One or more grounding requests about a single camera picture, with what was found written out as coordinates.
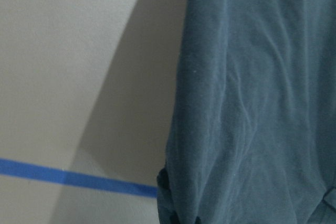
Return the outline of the black printed t-shirt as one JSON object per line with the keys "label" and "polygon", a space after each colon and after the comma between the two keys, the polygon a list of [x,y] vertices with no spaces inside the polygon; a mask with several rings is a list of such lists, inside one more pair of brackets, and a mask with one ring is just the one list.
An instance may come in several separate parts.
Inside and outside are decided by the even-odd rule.
{"label": "black printed t-shirt", "polygon": [[187,0],[160,223],[335,223],[335,0]]}

